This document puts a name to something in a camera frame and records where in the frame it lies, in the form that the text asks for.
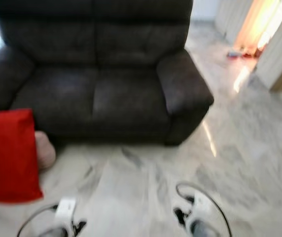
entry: sofa armrest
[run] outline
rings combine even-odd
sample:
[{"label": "sofa armrest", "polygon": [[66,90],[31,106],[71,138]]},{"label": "sofa armrest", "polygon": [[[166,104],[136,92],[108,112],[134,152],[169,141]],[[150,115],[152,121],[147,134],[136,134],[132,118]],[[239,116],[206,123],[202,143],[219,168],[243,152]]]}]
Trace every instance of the sofa armrest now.
[{"label": "sofa armrest", "polygon": [[208,108],[213,104],[205,80],[185,49],[164,57],[156,70],[170,115]]},{"label": "sofa armrest", "polygon": [[35,68],[25,54],[8,46],[0,48],[0,110],[10,107],[16,92]]}]

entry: red pillow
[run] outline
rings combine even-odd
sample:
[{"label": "red pillow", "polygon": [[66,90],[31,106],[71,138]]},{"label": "red pillow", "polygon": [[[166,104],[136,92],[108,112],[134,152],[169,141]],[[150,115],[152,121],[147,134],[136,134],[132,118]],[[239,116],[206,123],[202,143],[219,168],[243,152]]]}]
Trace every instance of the red pillow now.
[{"label": "red pillow", "polygon": [[0,202],[42,197],[32,110],[0,112]]}]

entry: sofa backrest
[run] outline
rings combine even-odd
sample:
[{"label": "sofa backrest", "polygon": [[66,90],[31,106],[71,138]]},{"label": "sofa backrest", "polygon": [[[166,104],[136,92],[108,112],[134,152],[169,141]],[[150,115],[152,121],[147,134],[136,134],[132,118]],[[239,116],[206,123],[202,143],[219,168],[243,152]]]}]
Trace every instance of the sofa backrest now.
[{"label": "sofa backrest", "polygon": [[151,66],[184,47],[192,0],[0,0],[4,42],[39,63]]}]

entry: dark gray sofa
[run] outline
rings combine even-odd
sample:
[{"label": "dark gray sofa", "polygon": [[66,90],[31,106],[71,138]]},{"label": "dark gray sofa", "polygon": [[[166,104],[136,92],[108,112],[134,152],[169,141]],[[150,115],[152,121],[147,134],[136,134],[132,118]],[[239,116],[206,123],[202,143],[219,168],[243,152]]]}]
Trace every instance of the dark gray sofa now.
[{"label": "dark gray sofa", "polygon": [[55,137],[180,144],[213,96],[184,49],[192,0],[0,0],[0,110]]}]

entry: marble floor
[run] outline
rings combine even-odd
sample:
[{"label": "marble floor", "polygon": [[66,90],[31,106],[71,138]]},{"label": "marble floor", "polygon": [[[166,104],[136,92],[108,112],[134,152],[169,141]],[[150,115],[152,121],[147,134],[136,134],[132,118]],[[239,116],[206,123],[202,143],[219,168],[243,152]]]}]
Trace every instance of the marble floor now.
[{"label": "marble floor", "polygon": [[[215,97],[192,136],[173,148],[62,146],[55,165],[40,175],[43,200],[0,205],[0,237],[16,236],[35,210],[63,196],[75,196],[75,220],[88,221],[80,237],[185,237],[172,213],[176,205],[189,208],[176,195],[179,181],[215,198],[233,236],[282,236],[282,93],[269,93],[251,73],[254,61],[228,60],[230,47],[210,24],[192,24],[186,48]],[[51,213],[42,214],[25,236],[42,230],[48,218]]]}]

